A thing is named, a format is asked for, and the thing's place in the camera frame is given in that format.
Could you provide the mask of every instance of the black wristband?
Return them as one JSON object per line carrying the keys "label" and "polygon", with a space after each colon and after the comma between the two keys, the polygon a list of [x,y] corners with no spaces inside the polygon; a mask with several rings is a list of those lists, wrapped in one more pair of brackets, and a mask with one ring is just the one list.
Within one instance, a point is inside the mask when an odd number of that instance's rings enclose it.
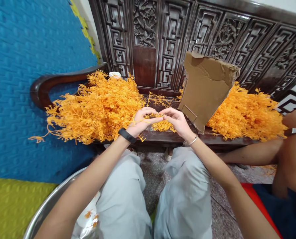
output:
{"label": "black wristband", "polygon": [[130,143],[135,143],[137,140],[135,137],[133,137],[131,134],[129,134],[125,128],[121,128],[118,131],[118,134],[120,134],[122,137],[124,137],[126,140],[128,140]]}

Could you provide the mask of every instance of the cardboard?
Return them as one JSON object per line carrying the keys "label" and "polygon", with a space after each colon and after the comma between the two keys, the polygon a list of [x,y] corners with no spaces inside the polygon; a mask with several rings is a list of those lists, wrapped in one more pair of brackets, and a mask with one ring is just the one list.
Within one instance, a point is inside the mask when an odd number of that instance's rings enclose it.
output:
{"label": "cardboard", "polygon": [[187,81],[178,109],[203,133],[209,119],[228,96],[240,69],[196,52],[186,53],[184,67]]}

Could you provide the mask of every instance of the white wall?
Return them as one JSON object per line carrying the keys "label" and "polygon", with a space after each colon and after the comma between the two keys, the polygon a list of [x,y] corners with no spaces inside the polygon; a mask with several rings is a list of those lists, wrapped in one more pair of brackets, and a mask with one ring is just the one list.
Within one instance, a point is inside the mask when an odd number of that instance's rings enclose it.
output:
{"label": "white wall", "polygon": [[296,0],[255,0],[254,2],[263,3],[296,13]]}
{"label": "white wall", "polygon": [[[101,55],[96,26],[94,23],[94,18],[92,16],[88,0],[74,0],[74,2],[81,16],[86,19],[89,27],[89,34],[94,38],[96,43],[95,49],[99,51]],[[273,7],[281,8],[281,9],[296,13],[296,0],[291,0],[291,1],[289,0],[255,0],[255,2],[270,5]]]}
{"label": "white wall", "polygon": [[88,25],[88,33],[94,39],[96,44],[95,49],[100,53],[101,56],[97,30],[88,0],[74,0],[74,3],[76,4],[80,15],[86,20]]}

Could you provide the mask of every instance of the red object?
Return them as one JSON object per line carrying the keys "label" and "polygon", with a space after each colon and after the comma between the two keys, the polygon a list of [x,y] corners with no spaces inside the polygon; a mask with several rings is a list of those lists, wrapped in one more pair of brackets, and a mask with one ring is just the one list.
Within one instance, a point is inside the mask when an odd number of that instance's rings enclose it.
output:
{"label": "red object", "polygon": [[280,232],[278,231],[277,227],[275,226],[272,218],[270,217],[269,213],[267,212],[263,202],[261,201],[260,197],[256,193],[256,191],[253,188],[253,184],[248,184],[248,183],[241,183],[243,189],[246,191],[246,193],[249,195],[249,197],[252,199],[252,201],[255,203],[255,205],[259,208],[261,213],[265,216],[265,218],[268,220],[268,222],[271,224],[273,229],[276,231],[278,236],[283,239],[281,236]]}

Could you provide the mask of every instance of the green mat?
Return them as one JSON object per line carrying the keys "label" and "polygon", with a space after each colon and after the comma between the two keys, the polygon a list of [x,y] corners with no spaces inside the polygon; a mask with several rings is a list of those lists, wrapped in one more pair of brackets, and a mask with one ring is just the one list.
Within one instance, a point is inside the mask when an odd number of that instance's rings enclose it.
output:
{"label": "green mat", "polygon": [[0,179],[0,239],[23,238],[40,205],[56,184]]}

